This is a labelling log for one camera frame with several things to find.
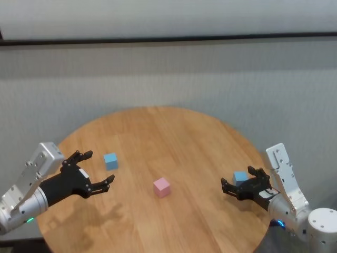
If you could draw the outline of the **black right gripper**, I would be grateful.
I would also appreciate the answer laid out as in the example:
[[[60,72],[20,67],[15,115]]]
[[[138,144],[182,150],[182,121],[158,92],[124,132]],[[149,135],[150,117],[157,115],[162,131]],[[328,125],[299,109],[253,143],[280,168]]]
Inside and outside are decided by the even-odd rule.
[[[279,194],[279,192],[273,189],[270,184],[270,176],[262,168],[255,169],[252,166],[248,166],[247,170],[254,178],[244,181],[238,187],[228,183],[226,179],[221,178],[223,193],[233,196],[239,201],[252,200],[264,210],[268,211],[270,201]]]

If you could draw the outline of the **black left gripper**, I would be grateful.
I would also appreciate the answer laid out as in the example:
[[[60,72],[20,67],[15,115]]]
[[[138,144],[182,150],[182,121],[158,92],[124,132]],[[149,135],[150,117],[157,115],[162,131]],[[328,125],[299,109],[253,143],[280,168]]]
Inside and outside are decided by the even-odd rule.
[[[71,195],[78,195],[86,199],[90,196],[109,191],[115,179],[114,174],[101,182],[91,183],[86,171],[77,166],[79,162],[90,159],[92,155],[92,150],[84,153],[76,150],[70,157],[63,161],[62,167],[66,167],[65,169],[60,169],[59,174],[44,180],[40,184],[39,187],[44,192],[48,207],[55,205]]]

